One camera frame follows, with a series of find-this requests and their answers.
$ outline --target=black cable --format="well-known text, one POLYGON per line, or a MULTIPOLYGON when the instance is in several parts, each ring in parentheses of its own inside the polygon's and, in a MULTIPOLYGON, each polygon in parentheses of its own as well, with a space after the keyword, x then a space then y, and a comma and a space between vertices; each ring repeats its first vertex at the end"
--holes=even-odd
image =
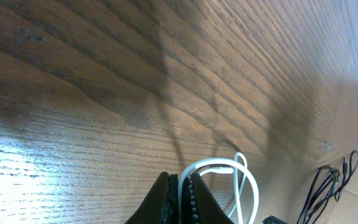
POLYGON ((314 218, 314 220, 312 222, 312 224, 314 224, 316 222, 316 220, 324 212, 324 210, 327 207, 327 204, 329 202, 329 199, 331 197, 334 197, 335 200, 338 202, 342 196, 345 186, 347 185, 347 183, 349 183, 352 175, 354 174, 354 172, 356 171, 357 168, 358 168, 358 152, 352 151, 350 158, 349 158, 349 176, 346 178, 347 162, 346 162, 345 158, 343 158, 343 161, 342 161, 342 174, 343 174, 342 184, 341 184, 341 186, 338 187, 338 189, 334 190, 339 182, 339 176, 340 176, 339 170, 332 168, 330 166, 320 167, 317 171, 316 176, 314 177, 313 183, 311 184, 308 196, 306 198, 306 202, 302 208, 302 211, 299 215, 299 218, 298 218, 298 221, 296 222, 296 224, 308 224, 313 219, 313 215, 324 205, 322 207, 322 209, 320 210, 320 212, 318 213, 318 215, 316 216, 316 218, 314 218), (355 167, 353 168, 352 160, 353 160, 354 154, 357 154, 357 163, 356 163, 355 167), (311 195, 313 193, 314 186, 316 185, 318 177, 323 170, 328 170, 329 175, 324 179, 323 183, 318 187, 317 191, 311 197, 311 195), (330 186, 330 187, 329 187, 329 190, 328 190, 327 194, 325 195, 325 197, 316 203, 317 199, 328 188, 328 186, 330 186))

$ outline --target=wooden surface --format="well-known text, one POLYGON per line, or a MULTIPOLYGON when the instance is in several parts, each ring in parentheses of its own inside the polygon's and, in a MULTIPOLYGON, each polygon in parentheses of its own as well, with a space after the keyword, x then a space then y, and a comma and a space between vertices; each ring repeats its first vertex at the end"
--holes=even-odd
POLYGON ((256 223, 293 223, 353 149, 358 1, 0 0, 0 222, 124 223, 160 172, 241 150, 256 223))

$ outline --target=bundled black wire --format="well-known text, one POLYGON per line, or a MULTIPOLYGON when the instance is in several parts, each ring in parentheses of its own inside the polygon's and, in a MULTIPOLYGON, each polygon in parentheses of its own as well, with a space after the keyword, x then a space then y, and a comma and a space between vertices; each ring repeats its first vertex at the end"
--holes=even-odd
POLYGON ((334 197, 335 200, 338 202, 339 199, 342 196, 342 192, 344 190, 344 187, 347 185, 347 183, 349 183, 354 171, 356 171, 358 167, 358 152, 357 151, 352 151, 351 156, 349 158, 349 176, 346 178, 347 175, 347 162, 345 160, 345 158, 343 158, 343 162, 342 162, 342 184, 340 187, 338 187, 336 190, 336 186, 339 182, 339 176, 340 176, 340 171, 332 168, 330 166, 322 166, 317 170, 317 174, 314 177, 313 183, 311 184, 309 193, 308 193, 308 197, 306 198, 306 202, 303 206, 302 212, 299 215, 299 219, 297 221, 296 224, 307 224, 309 223, 311 220, 313 220, 312 224, 314 224, 316 222, 316 220, 321 216, 321 214, 323 213, 324 209, 327 207, 328 201, 331 197, 334 197), (354 166, 354 168, 352 168, 352 160, 353 160, 353 156, 354 154, 357 154, 357 163, 354 166), (323 170, 327 170, 328 171, 328 176, 324 179, 323 183, 319 186, 319 188, 317 189, 317 191, 313 194, 313 196, 311 196, 311 194, 313 193, 313 189, 314 189, 314 185, 317 182, 317 179, 320 175, 320 173, 323 170), (327 193, 325 194, 325 196, 319 200, 317 202, 317 199, 320 198, 320 196, 323 194, 323 192, 328 189, 327 193))

